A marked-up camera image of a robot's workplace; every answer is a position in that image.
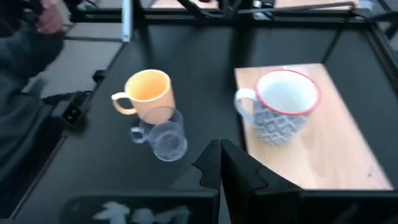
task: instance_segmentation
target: glass mug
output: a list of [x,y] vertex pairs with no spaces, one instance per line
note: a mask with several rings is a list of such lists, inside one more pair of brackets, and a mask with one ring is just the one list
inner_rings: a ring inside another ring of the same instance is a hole
[[148,142],[156,157],[166,162],[179,160],[187,152],[182,114],[169,106],[150,110],[130,134],[135,143]]

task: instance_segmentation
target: glass handle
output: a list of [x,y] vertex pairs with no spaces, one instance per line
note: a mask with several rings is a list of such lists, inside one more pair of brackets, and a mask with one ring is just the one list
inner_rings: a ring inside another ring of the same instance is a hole
[[130,135],[132,141],[135,143],[144,143],[147,140],[147,136],[144,134],[144,130],[142,128],[134,127],[130,130]]

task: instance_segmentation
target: white mug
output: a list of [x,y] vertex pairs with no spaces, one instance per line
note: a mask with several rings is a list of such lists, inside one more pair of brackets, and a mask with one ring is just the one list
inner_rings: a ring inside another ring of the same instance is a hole
[[[253,101],[253,114],[242,107],[243,98]],[[264,142],[279,145],[304,126],[320,99],[321,91],[309,77],[293,70],[274,70],[261,76],[254,90],[238,90],[234,104]]]

